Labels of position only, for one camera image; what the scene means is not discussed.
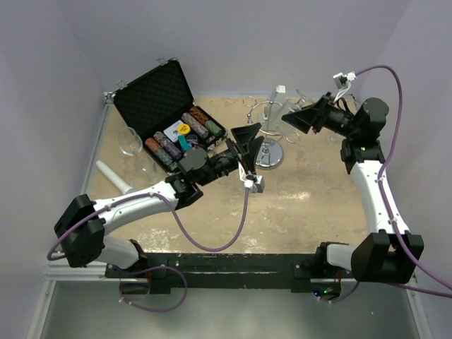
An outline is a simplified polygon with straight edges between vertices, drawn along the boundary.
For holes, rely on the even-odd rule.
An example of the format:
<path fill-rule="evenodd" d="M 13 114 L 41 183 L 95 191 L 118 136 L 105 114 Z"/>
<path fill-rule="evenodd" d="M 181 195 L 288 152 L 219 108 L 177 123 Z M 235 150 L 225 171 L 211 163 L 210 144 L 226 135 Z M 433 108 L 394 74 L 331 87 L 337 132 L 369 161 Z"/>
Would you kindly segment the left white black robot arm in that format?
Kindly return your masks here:
<path fill-rule="evenodd" d="M 140 191 L 115 198 L 90 200 L 75 197 L 54 226 L 56 243 L 47 254 L 57 260 L 56 249 L 72 268 L 93 261 L 112 264 L 131 277 L 145 272 L 146 260 L 138 243 L 118 239 L 111 233 L 151 215 L 171 212 L 194 204 L 203 195 L 201 187 L 237 171 L 245 194 L 261 193 L 265 183 L 256 173 L 256 158 L 264 138 L 260 123 L 233 128 L 227 150 L 209 156 L 202 148 L 191 148 L 178 162 L 178 170 L 164 180 Z"/>

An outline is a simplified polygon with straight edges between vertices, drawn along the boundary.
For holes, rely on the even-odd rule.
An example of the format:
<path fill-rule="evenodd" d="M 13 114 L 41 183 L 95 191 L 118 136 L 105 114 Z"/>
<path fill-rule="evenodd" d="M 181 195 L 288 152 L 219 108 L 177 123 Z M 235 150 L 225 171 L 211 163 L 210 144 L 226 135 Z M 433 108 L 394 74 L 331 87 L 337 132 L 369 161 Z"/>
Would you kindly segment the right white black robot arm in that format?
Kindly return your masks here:
<path fill-rule="evenodd" d="M 405 284 L 414 273 L 413 260 L 424 250 L 423 238 L 412 234 L 400 216 L 383 168 L 379 136 L 388 112 L 383 100 L 371 97 L 352 113 L 336 107 L 326 93 L 314 104 L 289 108 L 281 116 L 303 133 L 326 128 L 343 136 L 341 160 L 362 199 L 369 234 L 358 246 L 321 243 L 314 267 L 322 277 L 342 268 L 358 282 Z"/>

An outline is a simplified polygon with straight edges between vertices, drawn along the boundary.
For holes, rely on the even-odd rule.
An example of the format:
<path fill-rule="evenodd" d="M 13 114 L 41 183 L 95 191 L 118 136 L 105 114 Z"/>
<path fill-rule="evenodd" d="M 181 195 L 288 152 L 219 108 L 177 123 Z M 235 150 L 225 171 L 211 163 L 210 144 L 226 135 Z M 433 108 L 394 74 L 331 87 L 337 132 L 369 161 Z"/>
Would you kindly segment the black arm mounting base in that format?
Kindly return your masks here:
<path fill-rule="evenodd" d="M 109 264 L 107 278 L 122 280 L 126 294 L 169 294 L 173 289 L 267 289 L 309 292 L 311 284 L 351 273 L 322 263 L 314 254 L 155 253 L 121 270 Z"/>

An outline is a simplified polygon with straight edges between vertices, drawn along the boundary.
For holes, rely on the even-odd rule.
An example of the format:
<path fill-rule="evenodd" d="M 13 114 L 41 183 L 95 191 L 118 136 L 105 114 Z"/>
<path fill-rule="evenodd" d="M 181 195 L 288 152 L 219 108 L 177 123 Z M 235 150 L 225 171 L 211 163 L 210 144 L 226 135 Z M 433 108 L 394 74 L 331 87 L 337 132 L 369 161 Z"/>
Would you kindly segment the clear wine glass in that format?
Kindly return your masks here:
<path fill-rule="evenodd" d="M 337 136 L 337 135 L 332 135 L 332 136 L 329 136 L 329 137 L 327 138 L 327 141 L 328 141 L 331 145 L 335 145 L 335 144 L 338 144 L 338 143 L 339 143 L 340 137 Z"/>
<path fill-rule="evenodd" d="M 121 152 L 128 156 L 137 156 L 143 150 L 143 142 L 131 127 L 123 127 L 117 132 Z"/>

